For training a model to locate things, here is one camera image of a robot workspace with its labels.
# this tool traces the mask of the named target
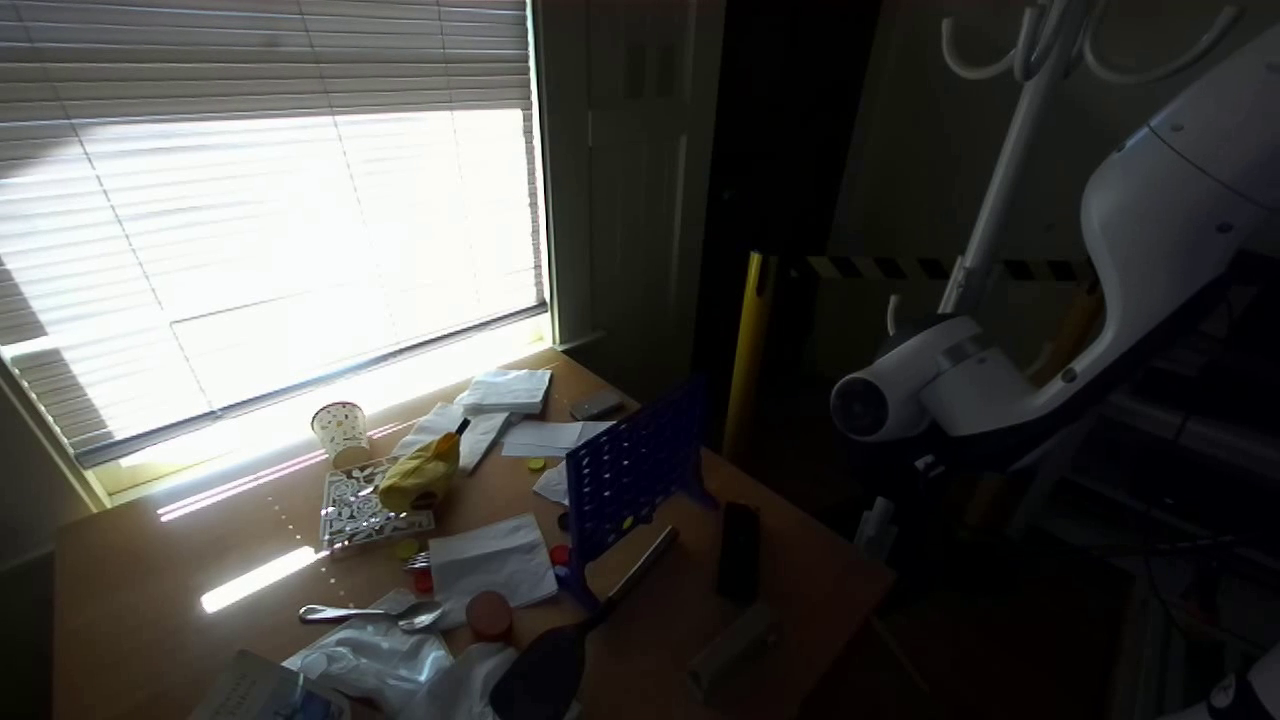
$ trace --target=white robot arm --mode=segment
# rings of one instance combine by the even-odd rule
[[[1206,72],[1088,181],[1086,247],[1106,292],[1099,337],[1046,387],[944,317],[833,387],[850,441],[908,441],[930,425],[984,435],[1048,418],[1231,264],[1280,213],[1280,28]]]
[[[1280,645],[1261,657],[1250,671],[1220,678],[1206,704],[1168,710],[1163,720],[1220,720],[1220,716],[1280,716]]]

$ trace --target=window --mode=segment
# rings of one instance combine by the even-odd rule
[[[0,0],[0,347],[79,465],[544,313],[520,0]]]

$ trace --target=desk surface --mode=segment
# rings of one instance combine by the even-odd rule
[[[537,364],[556,373],[551,418],[609,387],[564,357]],[[704,484],[760,509],[760,595],[777,611],[777,647],[712,704],[691,698],[686,667],[738,608],[712,590],[717,510],[676,494],[659,510],[659,522],[676,522],[676,546],[589,639],[583,716],[791,716],[891,582],[885,564],[712,453]],[[226,611],[201,608],[209,586],[317,545],[317,509],[321,466],[295,466],[167,522],[149,499],[70,522],[56,545],[56,716],[190,716],[238,647],[283,659],[321,639],[327,627],[291,621],[302,605],[369,605],[405,586],[405,546],[374,545],[325,557]],[[461,480],[442,530],[520,510],[537,510],[544,537],[561,539],[556,502],[531,494],[529,466],[489,456]],[[520,608],[515,645],[575,616],[567,601]]]

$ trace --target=metal tool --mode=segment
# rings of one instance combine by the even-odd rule
[[[295,621],[306,622],[340,622],[340,621],[396,621],[405,616],[405,608],[340,608],[340,605],[306,605],[295,608]]]
[[[427,633],[442,622],[449,605],[396,621],[400,633]]]

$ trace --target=white paper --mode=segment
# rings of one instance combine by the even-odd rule
[[[504,432],[510,412],[476,412],[476,414],[468,414],[468,418],[473,418],[473,425],[468,425],[468,432],[464,432],[464,441],[461,441],[461,446],[457,446],[457,466],[473,477],[473,471],[482,466],[485,453],[493,446],[493,441]],[[436,435],[457,432],[461,425],[464,425],[464,408],[461,408],[461,405],[436,405],[436,408],[431,408],[423,418],[417,418],[412,432],[391,446],[387,466],[396,465],[396,456],[408,456],[408,453],[431,444]]]
[[[449,608],[446,627],[464,621],[476,590],[502,590],[512,608],[556,595],[549,545],[531,516],[436,537],[427,550],[436,601]]]
[[[544,397],[551,387],[549,366],[502,366],[473,376],[473,382],[457,397],[464,412],[515,412],[531,414],[544,408]]]
[[[551,499],[551,502],[567,502],[567,466],[556,465],[549,466],[537,484],[531,484],[537,494]]]
[[[542,425],[524,418],[510,429],[504,456],[567,456],[575,444],[601,435],[612,418]]]

